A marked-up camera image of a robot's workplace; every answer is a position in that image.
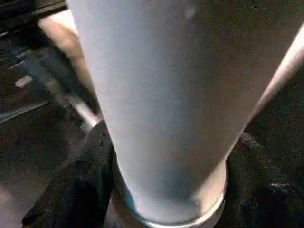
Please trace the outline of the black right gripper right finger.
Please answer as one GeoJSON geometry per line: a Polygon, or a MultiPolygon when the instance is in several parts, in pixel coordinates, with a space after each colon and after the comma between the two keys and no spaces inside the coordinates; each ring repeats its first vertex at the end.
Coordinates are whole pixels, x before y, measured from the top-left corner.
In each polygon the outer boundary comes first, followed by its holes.
{"type": "Polygon", "coordinates": [[[227,160],[228,186],[219,228],[302,228],[304,193],[242,133],[227,160]]]}

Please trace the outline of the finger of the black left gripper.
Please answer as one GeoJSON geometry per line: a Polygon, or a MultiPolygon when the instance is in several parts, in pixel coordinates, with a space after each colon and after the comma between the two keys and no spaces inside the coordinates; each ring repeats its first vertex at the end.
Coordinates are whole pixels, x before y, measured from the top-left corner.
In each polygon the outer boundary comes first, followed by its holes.
{"type": "Polygon", "coordinates": [[[66,108],[86,129],[100,122],[95,96],[83,85],[67,56],[55,46],[24,46],[24,60],[29,73],[66,108]]]}

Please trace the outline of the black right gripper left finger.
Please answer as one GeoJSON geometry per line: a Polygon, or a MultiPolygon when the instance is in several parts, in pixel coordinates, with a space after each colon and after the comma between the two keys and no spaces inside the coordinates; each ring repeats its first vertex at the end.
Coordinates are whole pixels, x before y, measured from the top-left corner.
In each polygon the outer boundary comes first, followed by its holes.
{"type": "Polygon", "coordinates": [[[89,132],[80,155],[61,167],[22,219],[24,228],[100,228],[113,186],[114,147],[104,121],[89,132]]]}

